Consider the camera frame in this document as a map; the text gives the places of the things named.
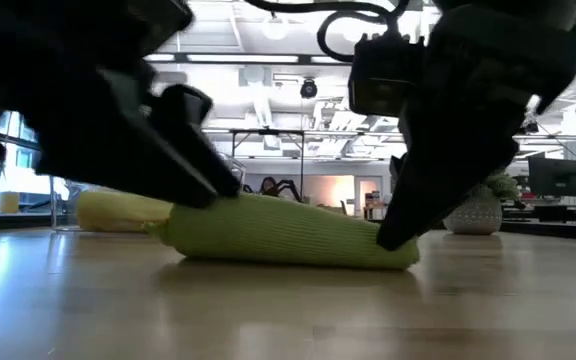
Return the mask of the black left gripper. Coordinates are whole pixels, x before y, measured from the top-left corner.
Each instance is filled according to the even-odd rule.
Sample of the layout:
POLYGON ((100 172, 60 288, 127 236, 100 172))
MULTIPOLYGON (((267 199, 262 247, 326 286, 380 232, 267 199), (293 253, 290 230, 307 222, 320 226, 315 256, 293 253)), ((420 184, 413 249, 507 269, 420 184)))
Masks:
POLYGON ((17 111, 37 133, 40 174, 195 208, 237 197, 240 182, 202 132, 212 99, 170 85, 144 119, 153 77, 133 50, 0 48, 0 115, 17 111))

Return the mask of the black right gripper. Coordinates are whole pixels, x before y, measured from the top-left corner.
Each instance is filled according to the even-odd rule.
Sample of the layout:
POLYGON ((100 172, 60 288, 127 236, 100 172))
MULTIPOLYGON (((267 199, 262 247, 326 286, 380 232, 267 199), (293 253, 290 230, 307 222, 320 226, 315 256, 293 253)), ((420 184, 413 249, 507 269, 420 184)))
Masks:
POLYGON ((376 242, 395 251, 455 210, 518 150, 509 139, 532 96, 544 112, 576 77, 576 4, 440 4, 422 75, 391 156, 392 198, 376 242), (441 155, 443 137, 470 133, 441 155))

